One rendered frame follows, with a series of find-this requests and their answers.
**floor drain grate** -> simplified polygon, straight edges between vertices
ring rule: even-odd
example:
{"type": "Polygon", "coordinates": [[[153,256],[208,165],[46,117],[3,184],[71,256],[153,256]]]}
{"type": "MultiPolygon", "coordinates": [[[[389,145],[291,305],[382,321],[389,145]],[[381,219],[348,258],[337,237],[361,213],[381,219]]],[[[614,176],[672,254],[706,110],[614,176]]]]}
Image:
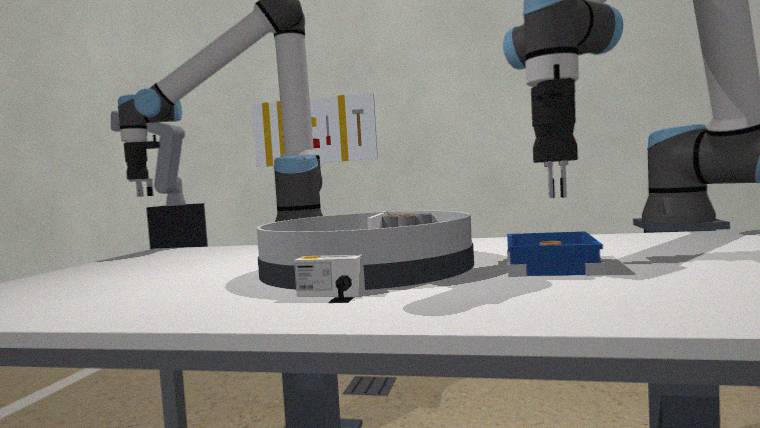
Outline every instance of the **floor drain grate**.
{"type": "Polygon", "coordinates": [[[388,395],[395,381],[395,377],[356,376],[343,393],[354,395],[388,395]]]}

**floor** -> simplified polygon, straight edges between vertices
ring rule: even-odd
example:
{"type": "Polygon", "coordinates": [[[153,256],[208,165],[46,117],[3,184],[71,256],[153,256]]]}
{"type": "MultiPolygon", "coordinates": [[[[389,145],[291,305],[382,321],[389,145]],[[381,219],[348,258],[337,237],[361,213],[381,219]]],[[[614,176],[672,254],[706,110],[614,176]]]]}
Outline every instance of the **floor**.
{"type": "MultiPolygon", "coordinates": [[[[100,370],[2,417],[79,372],[0,367],[0,428],[163,428],[156,370],[100,370]]],[[[388,396],[343,395],[353,377],[338,376],[341,415],[363,428],[648,427],[645,384],[397,377],[388,396]]],[[[760,428],[760,387],[720,393],[722,428],[760,428]]],[[[185,397],[189,428],[285,424],[279,374],[189,371],[185,397]]]]}

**table leg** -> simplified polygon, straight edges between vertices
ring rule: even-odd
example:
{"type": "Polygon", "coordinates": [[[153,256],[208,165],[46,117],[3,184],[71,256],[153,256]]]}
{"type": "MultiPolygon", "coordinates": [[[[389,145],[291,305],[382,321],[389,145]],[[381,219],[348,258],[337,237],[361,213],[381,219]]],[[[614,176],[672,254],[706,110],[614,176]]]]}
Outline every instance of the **table leg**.
{"type": "Polygon", "coordinates": [[[161,370],[161,398],[164,404],[164,428],[187,428],[182,370],[161,370]]]}
{"type": "Polygon", "coordinates": [[[285,428],[359,428],[360,419],[341,419],[338,375],[283,373],[285,428]]]}
{"type": "Polygon", "coordinates": [[[718,386],[649,384],[650,428],[720,428],[718,386]]]}

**black box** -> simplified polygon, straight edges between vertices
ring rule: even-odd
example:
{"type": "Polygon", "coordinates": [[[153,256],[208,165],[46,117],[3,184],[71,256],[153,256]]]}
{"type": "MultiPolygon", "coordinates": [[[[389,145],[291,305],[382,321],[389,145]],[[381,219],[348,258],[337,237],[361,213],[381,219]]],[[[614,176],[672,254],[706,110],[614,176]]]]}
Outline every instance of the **black box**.
{"type": "Polygon", "coordinates": [[[148,207],[150,248],[207,247],[203,204],[148,207]]]}

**blue bin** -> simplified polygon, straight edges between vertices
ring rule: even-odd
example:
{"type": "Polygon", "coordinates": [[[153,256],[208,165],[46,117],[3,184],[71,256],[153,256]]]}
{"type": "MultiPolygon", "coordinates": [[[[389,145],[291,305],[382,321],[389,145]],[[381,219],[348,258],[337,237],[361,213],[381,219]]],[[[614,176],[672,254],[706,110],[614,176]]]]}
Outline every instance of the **blue bin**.
{"type": "Polygon", "coordinates": [[[529,276],[585,275],[586,263],[600,263],[602,243],[588,232],[517,233],[507,235],[509,261],[527,267],[529,276]],[[559,245],[541,245],[559,241],[559,245]]]}

